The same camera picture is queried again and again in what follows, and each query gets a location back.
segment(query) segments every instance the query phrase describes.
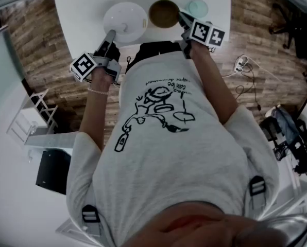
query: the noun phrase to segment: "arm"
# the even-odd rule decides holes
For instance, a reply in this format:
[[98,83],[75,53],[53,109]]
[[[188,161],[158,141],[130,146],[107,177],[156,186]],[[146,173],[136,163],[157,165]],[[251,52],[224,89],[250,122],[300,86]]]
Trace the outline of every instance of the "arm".
[[265,180],[266,206],[256,211],[253,211],[252,207],[248,207],[251,206],[249,188],[247,188],[244,201],[245,217],[261,218],[278,195],[279,168],[275,155],[252,113],[244,106],[239,106],[224,126],[238,145],[243,148],[248,159],[249,169],[255,169],[256,174]]
[[[108,92],[113,79],[103,68],[92,73],[91,88],[99,92]],[[102,151],[104,142],[104,125],[107,107],[107,95],[88,92],[85,113],[80,125],[80,132],[88,134]]]
[[[102,68],[92,73],[91,88],[107,92],[113,79]],[[104,142],[107,95],[88,92],[85,113],[73,147],[66,183],[66,204],[73,220],[80,224],[81,210],[92,184],[93,173]]]
[[207,47],[192,41],[190,56],[201,78],[207,99],[221,124],[225,124],[238,107],[236,99],[226,86]]

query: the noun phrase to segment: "brown bowl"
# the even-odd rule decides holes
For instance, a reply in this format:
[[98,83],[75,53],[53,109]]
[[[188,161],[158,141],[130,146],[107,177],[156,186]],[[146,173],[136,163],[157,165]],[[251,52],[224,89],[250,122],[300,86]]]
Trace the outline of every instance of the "brown bowl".
[[149,9],[151,22],[160,28],[170,28],[179,20],[179,7],[169,0],[159,0]]

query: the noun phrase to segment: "shoulder strap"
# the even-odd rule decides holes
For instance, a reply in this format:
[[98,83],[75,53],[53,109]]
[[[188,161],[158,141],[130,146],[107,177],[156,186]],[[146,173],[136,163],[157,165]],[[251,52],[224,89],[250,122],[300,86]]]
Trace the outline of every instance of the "shoulder strap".
[[104,247],[116,247],[105,218],[96,208],[93,184],[87,192],[85,207],[82,208],[82,222],[84,224],[82,231],[94,243]]
[[259,219],[267,210],[266,182],[258,175],[254,165],[249,161],[250,183],[245,195],[244,212],[246,217]]

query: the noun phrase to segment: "person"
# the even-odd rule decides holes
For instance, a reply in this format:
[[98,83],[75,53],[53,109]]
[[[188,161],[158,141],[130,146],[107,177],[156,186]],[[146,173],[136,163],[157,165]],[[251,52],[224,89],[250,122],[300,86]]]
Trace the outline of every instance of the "person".
[[[192,41],[191,58],[170,42],[141,46],[105,147],[113,79],[93,72],[67,178],[67,207],[80,228],[91,197],[115,246],[234,246],[272,205],[279,172],[265,135],[208,48]],[[259,207],[249,189],[253,175],[265,182]]]

